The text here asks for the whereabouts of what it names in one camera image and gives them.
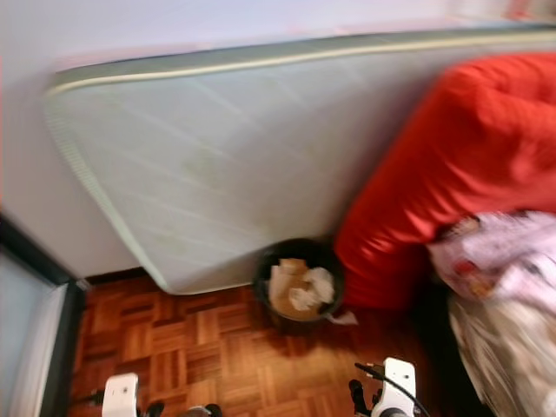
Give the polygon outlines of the bed with beige floral sheet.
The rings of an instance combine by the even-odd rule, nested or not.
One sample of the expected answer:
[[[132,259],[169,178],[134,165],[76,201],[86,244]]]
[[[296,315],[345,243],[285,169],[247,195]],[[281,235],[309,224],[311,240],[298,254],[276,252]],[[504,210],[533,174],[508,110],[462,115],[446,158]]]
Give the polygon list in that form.
[[[556,417],[556,316],[425,290],[414,326],[455,417]]]

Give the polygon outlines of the small white paper scrap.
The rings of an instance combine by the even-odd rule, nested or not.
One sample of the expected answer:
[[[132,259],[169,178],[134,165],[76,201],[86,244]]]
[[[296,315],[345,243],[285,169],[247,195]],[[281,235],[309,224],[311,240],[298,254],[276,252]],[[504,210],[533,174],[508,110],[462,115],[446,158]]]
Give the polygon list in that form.
[[[346,310],[340,314],[327,314],[327,321],[338,326],[357,326],[358,318],[354,311]]]

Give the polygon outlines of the pink cartoon print blanket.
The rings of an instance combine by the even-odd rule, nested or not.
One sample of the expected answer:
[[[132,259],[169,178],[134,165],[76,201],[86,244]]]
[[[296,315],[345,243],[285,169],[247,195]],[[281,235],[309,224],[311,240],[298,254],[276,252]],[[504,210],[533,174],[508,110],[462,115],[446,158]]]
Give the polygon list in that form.
[[[480,212],[427,246],[437,275],[469,301],[515,301],[556,316],[556,215]]]

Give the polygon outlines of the red folded futon cushion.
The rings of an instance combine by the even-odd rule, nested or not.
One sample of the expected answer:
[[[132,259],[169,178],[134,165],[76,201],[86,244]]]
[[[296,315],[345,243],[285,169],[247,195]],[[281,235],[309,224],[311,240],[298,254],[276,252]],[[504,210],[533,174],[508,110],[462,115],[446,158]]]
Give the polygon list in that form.
[[[339,228],[344,302],[409,308],[441,228],[517,210],[556,212],[556,52],[489,56],[442,73]]]

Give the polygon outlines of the black framed glass door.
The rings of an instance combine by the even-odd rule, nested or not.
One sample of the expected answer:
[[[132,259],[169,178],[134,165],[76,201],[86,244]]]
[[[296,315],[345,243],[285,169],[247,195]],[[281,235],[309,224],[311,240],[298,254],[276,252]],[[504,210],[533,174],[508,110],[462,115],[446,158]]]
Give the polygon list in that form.
[[[3,417],[67,417],[86,289],[1,217]]]

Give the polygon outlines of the black round waste bin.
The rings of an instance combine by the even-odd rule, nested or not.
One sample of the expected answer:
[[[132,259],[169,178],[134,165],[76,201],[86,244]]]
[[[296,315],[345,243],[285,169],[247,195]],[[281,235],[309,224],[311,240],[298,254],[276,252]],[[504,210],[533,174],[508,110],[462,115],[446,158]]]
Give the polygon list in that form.
[[[310,268],[326,268],[333,275],[336,299],[323,309],[321,317],[310,319],[310,321],[295,321],[295,319],[281,316],[270,305],[270,301],[268,301],[270,267],[278,265],[281,259],[286,258],[301,259]],[[283,334],[303,336],[326,321],[327,314],[333,314],[341,305],[342,297],[344,297],[344,267],[331,246],[326,245],[325,242],[308,238],[282,240],[263,253],[253,280],[253,290],[255,298],[262,303],[263,309],[267,311],[268,318],[274,323],[275,329]]]

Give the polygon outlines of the brown paper bag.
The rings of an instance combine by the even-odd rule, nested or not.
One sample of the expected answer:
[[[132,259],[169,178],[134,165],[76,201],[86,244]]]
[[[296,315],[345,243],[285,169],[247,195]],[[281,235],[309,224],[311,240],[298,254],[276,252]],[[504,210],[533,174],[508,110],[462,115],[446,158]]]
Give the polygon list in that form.
[[[307,270],[311,269],[307,263],[301,259],[286,258],[281,259],[278,265],[270,267],[270,281],[268,286],[268,301],[274,307],[274,311],[291,321],[313,321],[323,315],[323,309],[331,303],[326,303],[317,311],[295,311],[291,307],[287,295],[291,286],[291,281],[295,277],[301,277]]]

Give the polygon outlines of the crumpled white paper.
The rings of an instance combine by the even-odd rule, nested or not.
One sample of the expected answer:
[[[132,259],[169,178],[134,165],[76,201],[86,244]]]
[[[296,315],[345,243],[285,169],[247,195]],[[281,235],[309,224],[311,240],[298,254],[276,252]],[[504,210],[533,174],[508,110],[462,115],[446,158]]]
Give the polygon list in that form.
[[[336,298],[334,279],[326,268],[313,268],[295,277],[287,295],[295,311],[317,311]]]

